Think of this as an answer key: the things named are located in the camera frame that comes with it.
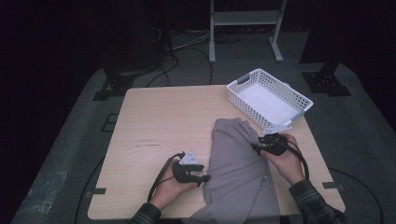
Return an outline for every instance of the white basket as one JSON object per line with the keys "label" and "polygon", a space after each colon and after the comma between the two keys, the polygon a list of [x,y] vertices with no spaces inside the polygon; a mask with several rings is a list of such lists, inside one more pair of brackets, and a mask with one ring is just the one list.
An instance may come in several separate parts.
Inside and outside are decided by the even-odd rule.
{"label": "white basket", "polygon": [[314,103],[285,83],[256,69],[227,85],[228,100],[262,128],[263,134],[291,129]]}

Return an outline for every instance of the sleeve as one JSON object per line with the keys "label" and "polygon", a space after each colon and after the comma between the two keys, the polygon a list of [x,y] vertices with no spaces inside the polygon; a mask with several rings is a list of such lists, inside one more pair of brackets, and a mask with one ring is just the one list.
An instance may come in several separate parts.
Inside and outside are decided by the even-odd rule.
{"label": "sleeve", "polygon": [[328,205],[309,180],[303,180],[290,188],[290,193],[303,213],[304,224],[344,224],[344,214]]}
{"label": "sleeve", "polygon": [[161,217],[161,211],[151,203],[144,203],[129,224],[153,224],[156,223]]}

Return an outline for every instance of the basket handle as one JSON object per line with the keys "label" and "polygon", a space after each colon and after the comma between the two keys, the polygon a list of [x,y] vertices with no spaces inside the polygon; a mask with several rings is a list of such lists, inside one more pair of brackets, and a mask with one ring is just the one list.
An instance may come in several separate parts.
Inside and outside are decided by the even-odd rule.
{"label": "basket handle", "polygon": [[244,84],[245,82],[250,80],[250,73],[247,73],[245,75],[243,75],[242,77],[238,78],[236,80],[236,83],[239,84]]}

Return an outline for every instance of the floor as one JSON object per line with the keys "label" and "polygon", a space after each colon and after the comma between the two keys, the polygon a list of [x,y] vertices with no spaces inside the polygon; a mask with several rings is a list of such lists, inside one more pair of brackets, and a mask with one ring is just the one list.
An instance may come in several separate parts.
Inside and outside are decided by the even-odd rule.
{"label": "floor", "polygon": [[[203,34],[172,35],[174,47]],[[335,75],[351,96],[312,93],[303,72],[318,71],[322,64],[300,64],[308,32],[281,32],[278,39],[283,63],[270,48],[271,32],[218,37],[215,63],[209,63],[207,41],[165,57],[161,68],[135,79],[132,88],[228,84],[261,68],[289,83],[314,106],[305,114],[334,181],[342,186],[349,223],[393,223],[396,219],[396,133],[362,88],[357,76],[340,64]],[[90,220],[87,211],[101,161],[111,140],[111,130],[123,97],[94,101],[106,74],[92,74],[58,135],[40,173],[12,223],[125,223],[125,220]],[[292,223],[301,223],[292,217]]]}

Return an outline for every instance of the gray cloth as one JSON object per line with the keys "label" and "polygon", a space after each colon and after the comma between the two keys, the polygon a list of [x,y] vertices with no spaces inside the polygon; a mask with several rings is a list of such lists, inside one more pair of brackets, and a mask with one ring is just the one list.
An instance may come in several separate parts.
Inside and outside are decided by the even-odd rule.
{"label": "gray cloth", "polygon": [[218,119],[204,185],[207,206],[185,224],[278,223],[279,205],[268,162],[252,149],[258,134],[247,121]]}

